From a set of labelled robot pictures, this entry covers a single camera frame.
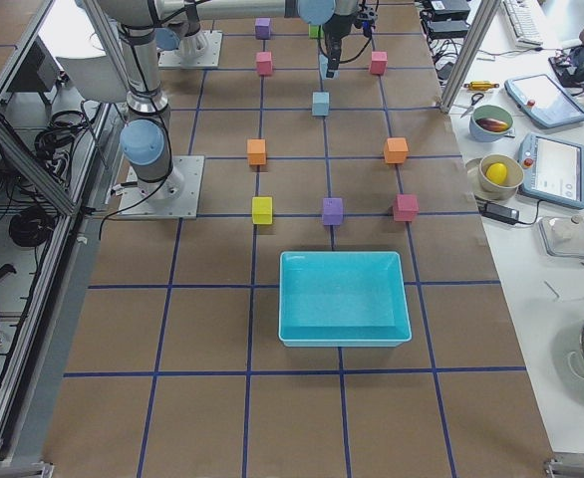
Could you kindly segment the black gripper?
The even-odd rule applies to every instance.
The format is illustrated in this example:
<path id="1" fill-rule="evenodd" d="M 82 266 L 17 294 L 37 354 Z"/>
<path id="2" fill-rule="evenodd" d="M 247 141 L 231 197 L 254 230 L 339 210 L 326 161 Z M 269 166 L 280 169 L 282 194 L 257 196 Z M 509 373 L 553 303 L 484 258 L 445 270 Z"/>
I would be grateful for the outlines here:
<path id="1" fill-rule="evenodd" d="M 351 33 L 352 16 L 334 14 L 331 19 L 322 26 L 324 40 L 324 55 L 326 56 L 326 79 L 338 76 L 339 61 L 342 53 L 342 41 Z"/>

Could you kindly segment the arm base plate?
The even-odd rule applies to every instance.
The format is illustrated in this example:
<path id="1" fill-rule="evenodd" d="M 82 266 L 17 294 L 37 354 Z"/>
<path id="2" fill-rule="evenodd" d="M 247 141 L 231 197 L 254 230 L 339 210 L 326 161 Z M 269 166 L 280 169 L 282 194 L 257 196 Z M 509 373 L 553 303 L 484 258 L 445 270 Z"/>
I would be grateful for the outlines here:
<path id="1" fill-rule="evenodd" d="M 155 192 L 158 184 L 141 182 L 126 188 L 118 215 L 125 219 L 195 219 L 204 171 L 203 155 L 178 155 L 172 158 L 171 175 Z"/>
<path id="2" fill-rule="evenodd" d="M 219 65 L 222 32 L 199 30 L 180 37 L 167 29 L 155 31 L 158 66 L 164 70 L 216 69 Z"/>

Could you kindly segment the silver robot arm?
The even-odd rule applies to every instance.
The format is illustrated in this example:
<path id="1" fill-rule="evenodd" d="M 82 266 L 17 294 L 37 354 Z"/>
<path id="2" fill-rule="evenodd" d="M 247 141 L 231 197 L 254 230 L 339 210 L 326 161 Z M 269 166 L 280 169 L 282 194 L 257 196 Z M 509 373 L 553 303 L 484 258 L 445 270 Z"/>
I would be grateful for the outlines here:
<path id="1" fill-rule="evenodd" d="M 173 165 L 170 108 L 159 75 L 156 33 L 189 9 L 185 1 L 80 1 L 107 55 L 126 75 L 128 124 L 120 135 L 142 198 L 164 200 L 183 179 Z"/>

